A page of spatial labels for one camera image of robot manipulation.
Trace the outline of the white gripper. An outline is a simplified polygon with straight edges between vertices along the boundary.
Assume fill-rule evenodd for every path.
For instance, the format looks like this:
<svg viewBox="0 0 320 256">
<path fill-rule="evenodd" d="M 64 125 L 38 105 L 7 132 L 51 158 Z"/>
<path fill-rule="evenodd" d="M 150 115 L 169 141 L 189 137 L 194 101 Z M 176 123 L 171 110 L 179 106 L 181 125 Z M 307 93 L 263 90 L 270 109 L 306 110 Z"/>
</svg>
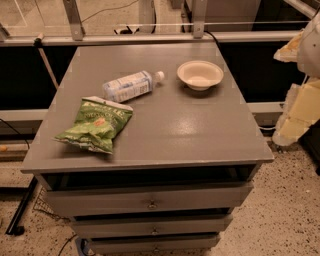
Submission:
<svg viewBox="0 0 320 256">
<path fill-rule="evenodd" d="M 320 13 L 287 44 L 278 49 L 273 58 L 280 62 L 295 62 L 298 70 L 310 77 L 320 77 Z M 311 79 L 289 89 L 283 113 L 276 123 L 272 141 L 279 146 L 297 142 L 320 120 L 320 80 Z"/>
</svg>

